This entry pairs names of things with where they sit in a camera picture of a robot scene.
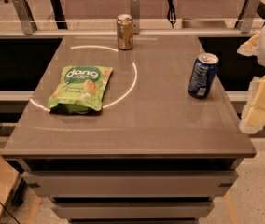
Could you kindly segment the blue pepsi can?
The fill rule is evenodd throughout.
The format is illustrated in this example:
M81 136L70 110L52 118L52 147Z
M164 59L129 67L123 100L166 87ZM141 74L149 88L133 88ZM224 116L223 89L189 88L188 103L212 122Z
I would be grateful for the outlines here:
M208 96L212 87L219 59L212 53L200 53L194 62L189 79L188 92L196 98Z

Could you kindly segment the gold soda can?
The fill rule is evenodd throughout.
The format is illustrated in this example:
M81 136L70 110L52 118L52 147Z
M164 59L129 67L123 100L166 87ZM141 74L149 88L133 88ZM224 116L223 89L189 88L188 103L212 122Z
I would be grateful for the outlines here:
M120 14L117 17L118 47L126 50L133 47L133 18L128 14Z

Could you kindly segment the grey drawer cabinet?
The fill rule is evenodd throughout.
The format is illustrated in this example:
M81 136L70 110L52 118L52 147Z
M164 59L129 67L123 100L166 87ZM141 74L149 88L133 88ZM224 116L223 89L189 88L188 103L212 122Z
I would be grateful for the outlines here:
M222 85L196 99L189 77L202 51L194 35L139 35L119 50L112 35L63 39L3 156L28 186L74 224L196 223L255 155ZM103 109L47 109L67 65L112 68Z

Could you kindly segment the green dang chips bag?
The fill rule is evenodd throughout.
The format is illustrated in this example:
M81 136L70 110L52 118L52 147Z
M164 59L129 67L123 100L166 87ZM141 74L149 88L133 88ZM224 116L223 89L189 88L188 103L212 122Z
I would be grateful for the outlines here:
M61 81L49 97L50 111L62 110L68 114L87 114L102 109L102 100L112 67L65 66Z

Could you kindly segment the right metal bracket post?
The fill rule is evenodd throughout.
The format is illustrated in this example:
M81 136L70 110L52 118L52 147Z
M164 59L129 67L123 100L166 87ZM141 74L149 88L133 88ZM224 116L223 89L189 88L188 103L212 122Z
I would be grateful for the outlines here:
M244 15L240 22L239 30L242 33L249 33L255 14L257 13L260 0L247 0L247 4L244 9Z

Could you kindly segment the metal bracket post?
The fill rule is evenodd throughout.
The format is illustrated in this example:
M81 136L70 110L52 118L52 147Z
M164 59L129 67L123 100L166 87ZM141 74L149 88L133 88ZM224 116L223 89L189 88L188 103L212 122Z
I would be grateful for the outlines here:
M249 33L255 14L257 13L260 0L247 0L247 4L244 9L244 15L240 22L239 30L242 33Z
M140 0L130 0L130 10L133 20L133 32L140 32Z
M37 26L26 0L11 0L21 23L22 32L25 35L32 35Z

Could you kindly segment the middle metal bracket post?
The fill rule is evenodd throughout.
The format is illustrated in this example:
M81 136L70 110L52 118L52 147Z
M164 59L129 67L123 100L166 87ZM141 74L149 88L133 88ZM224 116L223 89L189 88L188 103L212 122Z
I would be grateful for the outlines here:
M133 32L140 32L140 0L130 0L130 10L133 20Z

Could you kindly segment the left metal bracket post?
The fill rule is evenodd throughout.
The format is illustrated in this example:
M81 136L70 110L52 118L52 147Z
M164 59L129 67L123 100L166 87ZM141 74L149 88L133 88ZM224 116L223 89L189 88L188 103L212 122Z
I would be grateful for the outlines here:
M26 0L11 0L21 23L22 32L25 35L32 35L37 26Z

